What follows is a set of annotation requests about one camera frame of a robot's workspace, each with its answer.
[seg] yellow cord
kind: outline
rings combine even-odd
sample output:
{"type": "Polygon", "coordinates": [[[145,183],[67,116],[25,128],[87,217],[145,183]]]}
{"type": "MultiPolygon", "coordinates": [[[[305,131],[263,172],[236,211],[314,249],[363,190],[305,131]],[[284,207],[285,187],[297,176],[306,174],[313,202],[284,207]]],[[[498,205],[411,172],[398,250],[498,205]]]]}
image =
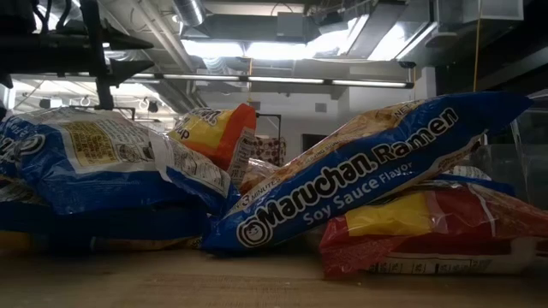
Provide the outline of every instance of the yellow cord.
{"type": "Polygon", "coordinates": [[[413,100],[417,99],[417,67],[413,68],[413,100]]]}
{"type": "MultiPolygon", "coordinates": [[[[253,59],[249,58],[249,76],[253,73],[253,59]]],[[[251,103],[251,82],[247,82],[247,102],[251,103]]]]}
{"type": "Polygon", "coordinates": [[[474,92],[478,86],[478,60],[480,58],[480,26],[481,26],[481,14],[483,12],[483,3],[479,0],[479,16],[478,25],[476,26],[476,60],[474,63],[474,92]]]}

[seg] wooden surface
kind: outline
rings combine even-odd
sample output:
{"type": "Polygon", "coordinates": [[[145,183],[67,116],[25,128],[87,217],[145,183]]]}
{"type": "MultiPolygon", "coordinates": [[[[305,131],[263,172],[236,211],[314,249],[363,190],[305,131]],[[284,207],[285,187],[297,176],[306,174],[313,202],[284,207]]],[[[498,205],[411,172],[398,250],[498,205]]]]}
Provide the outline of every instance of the wooden surface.
{"type": "Polygon", "coordinates": [[[0,257],[0,307],[548,307],[522,277],[361,275],[324,281],[312,254],[216,259],[171,251],[0,257]]]}

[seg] yellow and red package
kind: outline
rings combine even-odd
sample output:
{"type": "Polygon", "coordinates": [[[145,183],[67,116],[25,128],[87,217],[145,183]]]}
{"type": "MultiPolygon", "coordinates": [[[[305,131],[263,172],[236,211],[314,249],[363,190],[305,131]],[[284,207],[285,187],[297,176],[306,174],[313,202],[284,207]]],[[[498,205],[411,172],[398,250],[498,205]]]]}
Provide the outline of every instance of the yellow and red package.
{"type": "Polygon", "coordinates": [[[256,126],[255,109],[246,104],[235,110],[196,108],[168,135],[211,159],[239,187],[253,149],[256,126]]]}
{"type": "Polygon", "coordinates": [[[409,192],[328,222],[320,251],[326,276],[518,274],[548,240],[548,214],[476,185],[409,192]]]}

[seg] red ramen package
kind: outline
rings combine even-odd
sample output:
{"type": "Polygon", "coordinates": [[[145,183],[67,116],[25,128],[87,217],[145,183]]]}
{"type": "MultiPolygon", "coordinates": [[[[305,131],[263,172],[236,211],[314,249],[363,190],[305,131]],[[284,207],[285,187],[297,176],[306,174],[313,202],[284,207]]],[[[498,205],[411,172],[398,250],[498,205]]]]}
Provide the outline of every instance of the red ramen package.
{"type": "Polygon", "coordinates": [[[325,273],[517,274],[548,239],[548,213],[473,183],[438,183],[331,219],[325,273]]]}

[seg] black metal bracket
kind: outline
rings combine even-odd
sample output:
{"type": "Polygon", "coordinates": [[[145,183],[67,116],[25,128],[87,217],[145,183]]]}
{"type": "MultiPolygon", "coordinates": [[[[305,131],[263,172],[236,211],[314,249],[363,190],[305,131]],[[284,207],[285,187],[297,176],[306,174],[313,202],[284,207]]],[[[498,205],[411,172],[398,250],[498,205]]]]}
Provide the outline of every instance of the black metal bracket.
{"type": "Polygon", "coordinates": [[[80,0],[80,10],[83,23],[71,20],[64,26],[58,25],[52,32],[30,34],[0,31],[0,83],[8,88],[13,87],[11,74],[54,73],[64,76],[89,72],[96,78],[97,108],[112,110],[114,102],[110,87],[119,86],[134,74],[151,68],[154,63],[110,60],[108,66],[103,42],[110,43],[112,50],[150,49],[154,46],[117,31],[106,20],[101,21],[97,0],[80,0]]]}

